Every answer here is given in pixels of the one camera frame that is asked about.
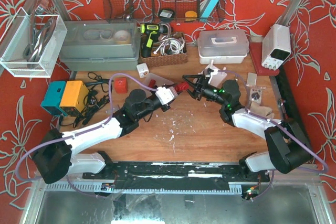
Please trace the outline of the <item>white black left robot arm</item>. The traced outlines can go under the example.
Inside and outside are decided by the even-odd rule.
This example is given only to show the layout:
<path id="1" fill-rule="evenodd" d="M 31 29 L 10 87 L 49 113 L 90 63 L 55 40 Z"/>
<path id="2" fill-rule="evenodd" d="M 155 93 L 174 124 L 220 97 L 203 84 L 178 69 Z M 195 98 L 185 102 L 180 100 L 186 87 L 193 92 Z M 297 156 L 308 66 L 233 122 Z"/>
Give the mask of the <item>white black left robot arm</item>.
<path id="1" fill-rule="evenodd" d="M 32 159 L 46 184 L 55 183 L 69 174 L 97 174 L 106 165 L 100 153 L 81 152 L 101 142 L 123 137 L 137 127 L 139 121 L 157 109 L 166 111 L 177 98 L 173 87 L 159 87 L 151 96 L 134 89 L 124 105 L 107 119 L 79 130 L 50 130 L 33 152 Z"/>

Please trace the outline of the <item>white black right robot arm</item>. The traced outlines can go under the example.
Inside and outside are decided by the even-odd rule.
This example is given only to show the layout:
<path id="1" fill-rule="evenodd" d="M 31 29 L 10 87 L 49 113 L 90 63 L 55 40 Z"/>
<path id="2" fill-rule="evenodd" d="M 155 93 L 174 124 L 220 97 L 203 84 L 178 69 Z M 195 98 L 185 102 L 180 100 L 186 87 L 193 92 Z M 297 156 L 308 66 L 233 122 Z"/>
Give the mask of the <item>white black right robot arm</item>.
<path id="1" fill-rule="evenodd" d="M 265 170 L 287 174 L 312 159 L 310 143 L 300 125 L 291 118 L 267 119 L 244 108 L 239 101 L 241 92 L 237 81 L 226 80 L 217 88 L 209 84 L 210 77 L 205 74 L 185 74 L 182 78 L 188 83 L 187 92 L 193 99 L 205 98 L 220 105 L 219 114 L 224 123 L 247 130 L 266 141 L 266 152 L 250 153 L 239 160 L 244 178 Z"/>

